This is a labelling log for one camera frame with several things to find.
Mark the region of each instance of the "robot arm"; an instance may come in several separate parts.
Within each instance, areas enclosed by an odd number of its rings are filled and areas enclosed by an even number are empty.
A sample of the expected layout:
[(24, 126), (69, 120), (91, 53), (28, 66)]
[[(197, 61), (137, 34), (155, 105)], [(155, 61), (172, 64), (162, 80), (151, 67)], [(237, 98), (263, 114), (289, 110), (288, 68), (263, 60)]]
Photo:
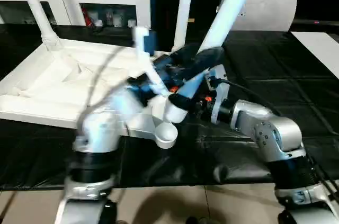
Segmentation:
[(339, 223), (326, 190), (315, 175), (298, 125), (266, 107), (239, 100), (222, 103), (219, 117), (257, 143), (275, 183), (275, 196), (286, 210), (279, 223)]

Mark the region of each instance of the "white pillow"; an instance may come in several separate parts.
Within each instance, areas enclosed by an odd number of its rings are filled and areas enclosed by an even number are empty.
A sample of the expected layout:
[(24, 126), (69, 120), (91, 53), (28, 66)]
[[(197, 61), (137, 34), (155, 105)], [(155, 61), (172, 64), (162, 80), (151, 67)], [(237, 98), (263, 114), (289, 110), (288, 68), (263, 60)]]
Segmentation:
[(288, 31), (296, 8), (297, 0), (246, 0), (232, 30)]

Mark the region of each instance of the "black table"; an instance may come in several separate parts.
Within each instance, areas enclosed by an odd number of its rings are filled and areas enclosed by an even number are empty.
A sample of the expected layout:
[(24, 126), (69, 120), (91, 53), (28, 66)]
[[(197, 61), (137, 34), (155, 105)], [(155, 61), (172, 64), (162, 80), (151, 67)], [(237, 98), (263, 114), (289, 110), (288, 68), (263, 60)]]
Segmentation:
[[(129, 31), (58, 26), (61, 38), (131, 46)], [(0, 77), (41, 44), (36, 26), (0, 26)], [(225, 48), (228, 78), (262, 95), (300, 126), (307, 150), (339, 178), (339, 80), (291, 33), (231, 32)], [(259, 102), (231, 87), (231, 98)], [(187, 117), (176, 145), (122, 137), (114, 155), (116, 187), (271, 182), (258, 148), (225, 124)], [(0, 120), (1, 190), (60, 189), (75, 131)]]

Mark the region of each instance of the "black cable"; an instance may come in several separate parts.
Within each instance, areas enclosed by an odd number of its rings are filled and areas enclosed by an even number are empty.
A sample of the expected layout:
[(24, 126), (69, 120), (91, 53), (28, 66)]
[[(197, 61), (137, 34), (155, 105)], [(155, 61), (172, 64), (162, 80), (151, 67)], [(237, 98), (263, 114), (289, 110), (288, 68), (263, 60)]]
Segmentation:
[[(320, 181), (326, 187), (328, 192), (331, 194), (329, 199), (331, 201), (335, 200), (337, 203), (339, 203), (339, 186), (329, 176), (329, 174), (324, 170), (324, 168), (318, 163), (318, 161), (313, 156), (311, 156), (309, 153), (307, 154), (307, 156), (308, 156), (309, 160), (311, 161), (312, 167), (314, 168), (314, 171), (317, 174), (317, 176), (319, 177)], [(332, 188), (328, 185), (326, 180), (328, 180), (333, 185), (333, 187), (337, 190), (336, 192), (334, 192), (332, 190)]]
[(238, 87), (238, 88), (244, 90), (245, 92), (249, 93), (250, 95), (255, 96), (257, 99), (259, 99), (259, 100), (262, 102), (262, 104), (264, 104), (264, 105), (267, 106), (269, 109), (271, 109), (276, 115), (281, 116), (281, 113), (275, 108), (275, 106), (274, 106), (271, 102), (265, 100), (263, 97), (261, 97), (261, 96), (260, 96), (259, 94), (257, 94), (256, 92), (253, 92), (251, 89), (248, 89), (248, 88), (246, 88), (245, 86), (239, 85), (239, 84), (237, 84), (237, 83), (234, 83), (234, 82), (229, 81), (229, 80), (226, 80), (226, 79), (217, 79), (217, 80), (218, 80), (218, 82), (220, 82), (220, 83), (226, 83), (226, 84), (228, 84), (228, 85)]

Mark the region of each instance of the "glass cabinet door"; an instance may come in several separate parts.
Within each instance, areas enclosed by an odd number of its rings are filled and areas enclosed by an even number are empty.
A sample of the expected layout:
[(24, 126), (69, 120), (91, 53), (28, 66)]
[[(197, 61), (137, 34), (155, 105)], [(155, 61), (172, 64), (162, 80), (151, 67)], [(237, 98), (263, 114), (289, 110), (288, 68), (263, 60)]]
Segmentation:
[[(48, 2), (41, 2), (50, 24), (57, 24)], [(5, 24), (36, 24), (26, 1), (0, 1), (0, 16)]]
[(80, 3), (87, 26), (131, 28), (137, 25), (135, 5)]
[[(51, 24), (70, 25), (63, 0), (39, 0)], [(35, 24), (27, 0), (0, 0), (0, 23)]]

